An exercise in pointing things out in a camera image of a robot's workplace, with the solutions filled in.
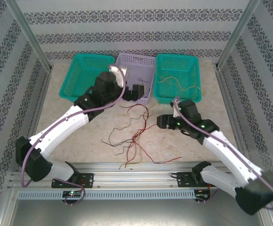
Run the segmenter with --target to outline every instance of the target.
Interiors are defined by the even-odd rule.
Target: wire
[[[144,82],[149,83],[148,81],[144,81],[142,78],[139,78],[138,81],[141,81],[143,86],[145,86]],[[147,98],[149,95],[149,92],[150,92],[150,89],[148,89],[148,91],[144,95],[142,95],[142,98]]]
[[[125,148],[128,148],[128,146],[124,146],[124,147],[123,147],[123,151],[122,151],[121,153],[117,153],[116,155],[124,154],[124,153],[125,153],[125,150],[124,150]]]
[[[32,180],[30,179],[30,180],[27,182],[27,184],[24,184],[24,173],[25,173],[25,167],[26,167],[27,160],[28,160],[28,158],[29,158],[31,152],[33,151],[33,149],[37,146],[38,143],[40,143],[40,142],[43,140],[43,138],[44,138],[47,134],[49,134],[49,133],[50,133],[55,127],[57,127],[59,124],[61,124],[61,123],[65,122],[65,121],[67,121],[68,119],[70,119],[70,118],[72,118],[72,117],[74,117],[74,116],[76,116],[76,115],[78,115],[78,114],[89,113],[89,112],[94,112],[94,111],[101,111],[101,110],[107,109],[107,108],[112,107],[113,105],[115,105],[115,104],[122,98],[122,96],[124,95],[124,92],[125,92],[125,88],[126,88],[126,80],[125,80],[125,76],[124,76],[124,73],[123,73],[122,69],[121,69],[120,67],[117,67],[117,66],[115,66],[115,67],[116,67],[116,68],[119,70],[119,72],[121,73],[122,78],[123,78],[123,81],[124,81],[123,90],[122,90],[121,94],[119,95],[119,97],[118,97],[114,102],[112,102],[112,103],[110,103],[110,104],[108,104],[108,105],[106,105],[106,106],[97,107],[97,108],[92,108],[92,109],[87,109],[87,110],[82,110],[82,111],[76,112],[76,113],[74,113],[74,114],[71,114],[71,115],[69,115],[69,116],[67,116],[67,117],[65,117],[65,118],[63,118],[63,119],[57,121],[57,122],[56,122],[55,124],[53,124],[50,128],[48,128],[48,129],[40,136],[40,138],[36,140],[36,142],[31,146],[31,148],[30,148],[30,149],[28,150],[28,152],[26,153],[26,156],[25,156],[25,158],[24,158],[24,160],[23,160],[23,164],[22,164],[22,170],[21,170],[21,186],[22,186],[22,187],[27,187],[27,186],[29,186],[29,184],[30,184],[31,181],[32,181]],[[61,179],[55,178],[55,180],[61,181],[61,182],[63,182],[63,183],[69,184],[69,185],[74,185],[74,186],[80,187],[80,185],[78,185],[78,184],[74,184],[74,183],[71,183],[71,182],[68,182],[68,181],[64,181],[64,180],[61,180]],[[75,202],[74,204],[79,203],[79,202],[84,198],[85,192],[84,192],[83,194],[84,194],[83,197],[82,197],[81,199],[79,199],[77,202]]]
[[[114,132],[114,130],[116,130],[116,129],[117,129],[117,130],[123,130],[123,129],[125,129],[125,128],[128,128],[128,127],[131,125],[132,119],[138,120],[138,119],[141,118],[141,116],[142,116],[142,114],[141,114],[138,118],[130,118],[130,123],[129,123],[128,126],[122,127],[121,129],[119,129],[119,128],[113,128],[113,130],[111,131],[111,133],[109,134],[109,137],[108,137],[109,144],[106,143],[106,142],[104,142],[104,141],[102,141],[102,142],[103,142],[104,144],[108,144],[108,145],[110,145],[110,146],[114,146],[113,144],[111,144],[111,141],[110,141],[110,137],[111,137],[112,133]]]
[[[272,192],[273,192],[273,187],[264,179],[262,178],[245,160],[243,160],[243,158],[241,158],[235,151],[234,149],[232,149],[232,147],[230,145],[228,145],[225,141],[219,139],[218,137],[215,137],[214,135],[204,131],[203,129],[195,126],[193,123],[191,123],[188,119],[186,119],[183,114],[180,112],[179,107],[178,107],[178,101],[180,101],[179,97],[175,97],[174,98],[174,108],[175,110],[178,112],[178,114],[180,115],[180,117],[185,120],[190,126],[192,126],[194,129],[198,130],[199,132],[212,137],[213,139],[215,139],[216,141],[220,142],[221,144],[223,144],[224,146],[226,146],[257,178],[259,178]]]
[[[64,183],[64,184],[68,184],[68,185],[73,185],[73,186],[76,186],[76,187],[80,187],[80,188],[81,188],[81,191],[83,191],[83,195],[81,196],[81,198],[80,198],[79,200],[77,200],[76,202],[71,203],[70,206],[74,206],[74,205],[78,204],[80,201],[82,201],[82,200],[84,199],[84,197],[85,197],[85,195],[86,195],[86,191],[85,191],[85,188],[84,188],[82,185],[78,185],[78,184],[75,184],[75,183],[71,183],[71,182],[68,182],[68,181],[65,181],[65,180],[62,180],[62,179],[55,179],[55,180],[60,181],[60,182],[62,182],[62,183]],[[66,197],[65,197],[65,200],[64,200],[65,205],[68,205],[68,204],[69,204],[69,203],[66,202],[66,201],[67,201],[67,198],[69,198],[69,196],[66,196]]]
[[[189,136],[189,137],[190,137],[190,134],[186,133],[186,132],[183,131],[182,129],[180,129],[180,132],[181,132],[183,135],[186,135],[186,136]]]
[[[210,195],[211,194],[211,184],[208,184],[208,194],[207,195]]]
[[[198,197],[196,197],[196,196],[195,196],[195,199],[199,199],[199,200],[203,201],[204,203],[209,202],[209,201],[211,201],[212,198],[215,198],[215,196],[216,196],[216,194],[219,192],[219,190],[220,190],[220,189],[217,189],[217,190],[215,191],[215,193],[214,193],[212,196],[210,196],[210,198],[209,198],[208,200],[204,200],[204,199],[198,198]]]
[[[202,90],[201,90],[201,88],[200,88],[199,86],[190,86],[190,87],[187,87],[186,89],[183,89],[183,88],[181,87],[181,85],[180,85],[178,79],[175,78],[175,77],[173,77],[173,76],[169,76],[169,77],[166,77],[166,78],[163,78],[163,77],[161,77],[161,76],[159,76],[159,77],[162,78],[163,80],[162,80],[162,81],[157,81],[158,83],[162,83],[162,82],[166,81],[167,79],[175,79],[175,80],[177,81],[177,83],[178,83],[178,88],[181,89],[182,91],[187,91],[187,90],[190,89],[190,88],[198,88],[198,89],[202,92]]]
[[[139,163],[141,162],[141,160],[142,160],[142,155],[141,155],[141,160],[140,160],[139,162],[131,162],[131,161],[133,161],[133,160],[135,159],[135,157],[136,157],[136,153],[137,153],[136,146],[138,146],[138,147],[140,148],[140,154],[141,154],[141,150],[143,150],[144,153],[145,153],[145,154],[152,160],[152,162],[155,163],[155,164],[164,164],[164,163],[171,162],[171,161],[174,161],[174,160],[177,160],[177,159],[180,159],[180,158],[181,158],[181,157],[179,157],[179,158],[175,158],[175,159],[172,159],[172,160],[169,160],[169,161],[165,161],[165,162],[155,162],[155,161],[152,159],[152,157],[145,151],[145,149],[144,149],[144,148],[140,145],[140,143],[139,143],[139,139],[140,139],[141,134],[142,134],[144,131],[146,131],[146,130],[152,128],[153,126],[156,126],[156,124],[154,124],[154,125],[151,125],[150,127],[147,128],[147,120],[148,120],[148,117],[150,117],[150,115],[149,115],[149,109],[152,108],[153,106],[157,105],[157,104],[158,104],[158,103],[155,103],[154,105],[152,105],[152,106],[149,107],[149,108],[147,108],[146,106],[141,105],[141,104],[135,104],[135,105],[132,105],[132,106],[129,106],[129,107],[120,106],[120,107],[122,107],[122,108],[129,108],[128,111],[127,111],[127,112],[129,112],[129,110],[130,110],[132,107],[135,107],[135,106],[137,106],[137,105],[141,105],[141,106],[143,106],[143,107],[146,108],[146,112],[145,112],[145,113],[147,113],[147,115],[145,115],[145,113],[142,115],[142,116],[143,116],[143,119],[145,120],[145,125],[144,125],[144,127],[143,127],[142,129],[139,129],[139,130],[134,134],[134,136],[132,137],[132,142],[131,142],[130,145],[127,147],[127,148],[128,148],[128,150],[127,150],[127,162],[126,162],[126,163],[123,163],[122,165],[120,165],[119,169],[120,169],[123,165],[125,165],[125,168],[126,168],[126,166],[127,166],[128,164],[139,164]],[[129,160],[129,159],[128,159],[128,153],[129,153],[130,148],[133,147],[133,145],[135,145],[135,153],[134,153],[134,156]]]
[[[104,143],[104,144],[106,144],[106,145],[109,145],[109,146],[111,146],[111,147],[117,147],[117,146],[120,146],[120,145],[122,145],[122,144],[124,144],[124,143],[131,143],[131,142],[129,142],[129,140],[131,140],[131,142],[132,142],[132,139],[128,139],[128,140],[121,141],[121,142],[119,142],[119,143],[117,143],[117,144],[115,144],[115,145],[111,145],[111,144],[109,144],[109,143],[107,143],[107,142],[105,142],[105,141],[103,141],[103,140],[101,140],[101,141],[102,141],[102,143]]]

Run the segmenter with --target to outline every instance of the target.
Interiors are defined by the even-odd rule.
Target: tangled wires
[[[170,161],[174,161],[174,160],[180,159],[181,157],[178,157],[178,158],[175,158],[175,159],[171,159],[171,160],[169,160],[169,161],[164,161],[164,162],[155,162],[155,161],[152,159],[152,157],[148,154],[148,152],[140,145],[140,137],[141,137],[141,134],[144,133],[146,130],[148,130],[148,129],[154,127],[154,126],[156,126],[156,124],[147,127],[147,125],[148,125],[148,118],[151,116],[151,115],[149,115],[149,109],[152,108],[154,105],[151,106],[150,108],[147,108],[146,106],[141,105],[141,104],[135,104],[135,105],[132,105],[132,106],[129,106],[129,107],[123,107],[123,106],[120,106],[120,107],[122,107],[122,108],[128,108],[127,112],[129,112],[129,111],[131,110],[131,108],[136,107],[136,106],[142,106],[142,107],[144,107],[144,108],[146,109],[146,111],[145,111],[142,115],[140,115],[138,118],[131,118],[131,119],[130,119],[130,123],[129,123],[128,126],[125,126],[125,127],[121,128],[121,129],[119,129],[119,128],[114,128],[114,129],[112,130],[112,132],[110,133],[110,135],[109,135],[109,138],[108,138],[109,143],[102,141],[104,144],[110,145],[110,146],[112,146],[112,147],[116,147],[116,146],[119,146],[119,145],[122,145],[122,144],[127,144],[126,146],[123,147],[123,152],[122,152],[122,153],[118,153],[118,154],[123,154],[124,151],[125,151],[125,148],[127,148],[127,151],[126,151],[126,163],[122,164],[122,165],[120,166],[120,168],[121,168],[123,165],[124,165],[124,167],[126,168],[126,166],[127,166],[128,164],[138,164],[138,163],[140,163],[140,162],[142,161],[142,155],[141,155],[142,152],[144,152],[145,155],[148,156],[148,157],[151,159],[151,161],[152,161],[153,163],[155,163],[155,164],[164,164],[164,163],[166,163],[166,162],[170,162]],[[123,129],[125,129],[125,128],[127,128],[127,127],[129,127],[129,126],[131,125],[132,120],[138,120],[138,119],[140,119],[141,117],[142,117],[143,120],[144,120],[144,126],[143,126],[141,129],[138,129],[137,132],[132,136],[132,138],[127,139],[127,140],[124,140],[124,141],[121,141],[121,142],[119,142],[119,143],[117,143],[117,144],[111,144],[111,142],[110,142],[110,137],[111,137],[111,134],[114,132],[114,130],[116,130],[116,129],[117,129],[117,130],[123,130]],[[129,156],[129,152],[130,152],[130,150],[133,148],[133,146],[134,146],[134,155],[133,155],[133,157],[132,157],[131,159],[129,159],[129,157],[128,157],[128,156]],[[136,154],[137,154],[137,147],[139,147],[139,150],[140,150],[141,160],[140,160],[139,162],[132,162],[132,161],[135,159],[135,157],[136,157]]]

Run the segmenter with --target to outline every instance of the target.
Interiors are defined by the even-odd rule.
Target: red wire
[[[128,109],[128,111],[129,111],[132,107],[138,106],[138,105],[141,105],[141,104],[132,105],[132,106]],[[154,124],[154,125],[152,125],[152,126],[150,126],[150,127],[147,128],[147,120],[148,120],[148,118],[149,118],[149,110],[148,110],[148,108],[147,108],[146,106],[144,106],[144,105],[141,105],[141,106],[143,106],[143,107],[146,108],[146,110],[147,110],[147,118],[145,119],[145,113],[146,113],[146,112],[144,112],[144,114],[142,115],[142,117],[143,117],[143,119],[145,120],[145,125],[144,125],[144,127],[143,127],[142,129],[137,130],[137,132],[136,132],[136,133],[134,134],[134,136],[132,137],[132,142],[130,143],[130,145],[129,145],[129,147],[128,147],[128,150],[127,150],[127,162],[126,162],[126,164],[125,164],[125,168],[126,168],[127,164],[128,164],[129,162],[133,161],[133,160],[135,159],[135,157],[136,157],[136,151],[137,151],[137,150],[136,150],[136,145],[138,145],[138,144],[136,143],[136,140],[135,140],[135,139],[136,139],[137,137],[139,137],[144,131],[146,131],[146,130],[150,129],[151,127],[157,125],[157,124]],[[128,159],[128,152],[129,152],[130,148],[131,148],[133,145],[135,145],[135,154],[134,154],[133,158],[129,160],[129,159]],[[178,158],[171,159],[171,160],[165,161],[165,162],[155,162],[155,161],[151,158],[151,156],[149,156],[148,153],[147,153],[141,146],[139,146],[139,147],[144,151],[144,153],[145,153],[145,154],[151,159],[151,161],[152,161],[153,163],[155,163],[155,164],[164,164],[164,163],[171,162],[171,161],[174,161],[174,160],[176,160],[176,159],[180,159],[180,158],[181,158],[181,157],[178,157]]]
[[[207,195],[210,195],[211,194],[211,184],[208,184],[208,194]]]
[[[169,160],[169,161],[164,161],[164,162],[155,162],[152,158],[151,158],[151,156],[150,155],[148,155],[148,153],[142,148],[142,147],[140,147],[143,151],[144,151],[144,153],[151,159],[151,161],[153,162],[153,163],[155,163],[155,164],[164,164],[164,163],[167,163],[167,162],[171,162],[171,161],[174,161],[174,160],[176,160],[176,159],[181,159],[182,157],[178,157],[178,158],[175,158],[175,159],[171,159],[171,160]]]

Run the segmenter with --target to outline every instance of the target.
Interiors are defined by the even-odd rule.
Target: gray floor
[[[219,192],[198,205],[194,200],[84,200],[17,202],[12,226],[259,226],[228,194]]]

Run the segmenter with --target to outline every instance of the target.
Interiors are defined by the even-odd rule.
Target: vertical metal post
[[[40,60],[42,66],[48,72],[51,69],[51,65],[41,48],[35,34],[33,33],[28,21],[26,20],[24,14],[22,13],[20,7],[17,4],[16,0],[5,0],[8,8],[10,9],[11,13],[13,14],[14,18],[16,19],[17,23],[19,24],[21,30],[25,34],[27,40],[31,44],[33,50],[35,51],[38,59]]]
[[[248,23],[250,17],[253,15],[259,2],[260,0],[249,0],[248,5],[245,7],[241,18],[238,21],[237,26],[235,27],[235,30],[232,32],[229,41],[227,42],[222,54],[219,57],[219,60],[217,62],[218,68],[222,68],[225,64],[226,59],[229,57],[232,49],[234,48],[236,42],[238,41],[244,28],[246,27],[246,24]]]

